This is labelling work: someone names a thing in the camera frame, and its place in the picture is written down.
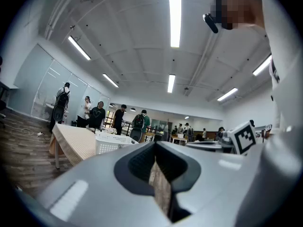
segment white table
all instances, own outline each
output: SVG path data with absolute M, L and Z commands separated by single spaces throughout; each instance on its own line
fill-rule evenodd
M 185 138 L 178 138 L 176 136 L 171 136 L 171 138 L 172 138 L 172 143 L 174 143 L 175 140 L 179 140 L 179 145 L 181 145 L 181 140 L 184 140 L 185 144 L 187 143 L 187 139 L 185 139 Z

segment glass wall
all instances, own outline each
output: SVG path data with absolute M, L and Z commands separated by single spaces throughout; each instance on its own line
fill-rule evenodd
M 53 61 L 36 93 L 31 112 L 32 116 L 48 121 L 51 120 L 57 92 L 64 86 L 70 76 L 71 73 L 66 68 Z
M 53 58 L 39 45 L 33 48 L 16 76 L 14 85 L 19 89 L 11 90 L 9 107 L 28 115 L 31 114 L 39 84 L 52 62 Z
M 56 95 L 66 82 L 70 83 L 70 100 L 66 111 L 67 124 L 77 120 L 77 115 L 84 117 L 84 98 L 90 97 L 91 106 L 104 102 L 107 110 L 109 98 L 92 86 L 72 74 L 38 44 L 23 62 L 14 84 L 19 87 L 12 90 L 9 107 L 50 121 Z

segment white basket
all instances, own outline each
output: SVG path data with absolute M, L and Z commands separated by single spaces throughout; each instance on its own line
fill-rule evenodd
M 96 155 L 133 144 L 138 142 L 128 136 L 96 132 Z

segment black backpack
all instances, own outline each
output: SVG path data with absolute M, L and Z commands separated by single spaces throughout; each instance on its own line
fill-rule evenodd
M 62 108 L 67 108 L 67 104 L 68 104 L 68 101 L 69 101 L 69 98 L 68 98 L 69 93 L 70 93 L 70 91 L 68 91 L 66 93 L 65 88 L 63 88 L 63 92 L 59 96 L 57 96 L 55 106 L 60 106 Z
M 140 113 L 138 115 L 135 116 L 134 120 L 133 120 L 133 129 L 142 129 L 144 127 L 144 114 Z

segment table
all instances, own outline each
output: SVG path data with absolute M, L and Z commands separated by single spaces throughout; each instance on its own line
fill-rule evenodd
M 74 166 L 96 154 L 95 134 L 86 128 L 56 123 L 53 128 L 49 152 L 55 156 L 59 169 L 59 155 L 65 154 Z
M 220 145 L 217 141 L 214 142 L 214 144 L 206 144 L 202 142 L 199 143 L 188 143 L 185 146 L 190 147 L 190 148 L 195 148 L 195 149 L 201 149 L 201 150 L 214 150 L 215 152 L 224 152 L 224 149 L 229 149 L 231 150 L 233 148 L 233 145 L 226 145 L 222 146 Z
M 146 132 L 145 136 L 147 136 L 147 137 L 151 136 L 151 141 L 153 141 L 155 139 L 155 133 L 152 133 L 152 132 Z
M 51 105 L 51 104 L 45 104 L 47 107 L 53 109 L 54 105 Z
M 172 143 L 174 143 L 175 140 L 179 140 L 179 145 L 181 145 L 181 140 L 184 140 L 185 141 L 185 144 L 187 143 L 187 139 L 185 138 L 178 138 L 177 136 L 171 136 L 172 138 Z

